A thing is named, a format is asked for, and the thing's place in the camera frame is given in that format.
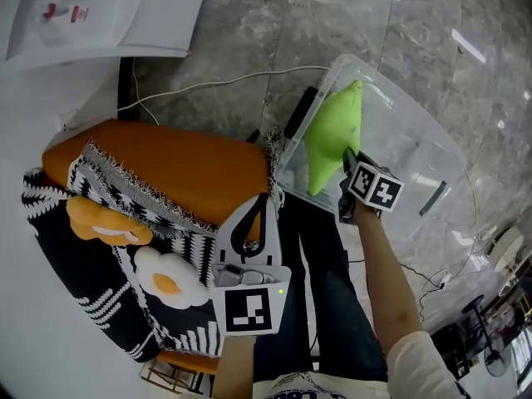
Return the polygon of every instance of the white wall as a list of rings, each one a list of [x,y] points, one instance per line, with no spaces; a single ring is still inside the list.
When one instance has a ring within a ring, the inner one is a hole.
[[[116,108],[117,73],[117,60],[100,60],[0,81],[0,383],[17,399],[174,397],[143,382],[75,304],[21,204],[22,175],[41,164],[57,115]]]
[[[492,377],[485,367],[484,353],[478,355],[480,362],[471,368],[460,384],[472,399],[514,399],[517,396],[517,378],[514,365],[510,365],[502,377]]]

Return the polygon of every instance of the plastic storage bin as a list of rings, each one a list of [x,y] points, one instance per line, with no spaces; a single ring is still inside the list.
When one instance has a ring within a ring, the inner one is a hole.
[[[303,137],[328,94],[356,79],[363,81],[361,150],[405,182],[396,208],[392,213],[383,212],[382,222],[391,239],[406,240],[451,191],[466,167],[466,156],[419,104],[353,55],[341,55],[334,62],[298,131],[286,140],[278,184],[290,194],[337,214],[342,194],[338,184],[345,175],[339,170],[318,195],[309,195]]]

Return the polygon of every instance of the shirt sleeve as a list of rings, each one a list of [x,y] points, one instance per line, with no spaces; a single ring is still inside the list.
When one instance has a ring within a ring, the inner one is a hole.
[[[387,358],[388,391],[393,399],[464,399],[427,332],[399,340]]]

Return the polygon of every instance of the person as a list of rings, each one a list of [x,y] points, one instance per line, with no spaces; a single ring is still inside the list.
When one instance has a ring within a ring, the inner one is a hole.
[[[286,194],[283,265],[292,270],[278,334],[227,337],[215,399],[457,399],[469,397],[423,331],[416,300],[375,212],[357,202],[375,331],[349,277],[334,216]],[[319,372],[308,346],[305,268],[316,309]]]

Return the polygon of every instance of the leg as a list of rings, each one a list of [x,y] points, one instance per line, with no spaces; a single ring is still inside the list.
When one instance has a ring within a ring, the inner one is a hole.
[[[257,337],[254,349],[254,382],[274,380],[290,372],[312,371],[308,349],[308,323],[305,303],[305,269],[299,252],[299,235],[292,210],[285,202],[278,222],[283,265],[292,270],[292,278],[279,332]]]
[[[387,365],[349,278],[347,253],[334,216],[299,200],[300,237],[316,308],[320,372],[387,381]]]

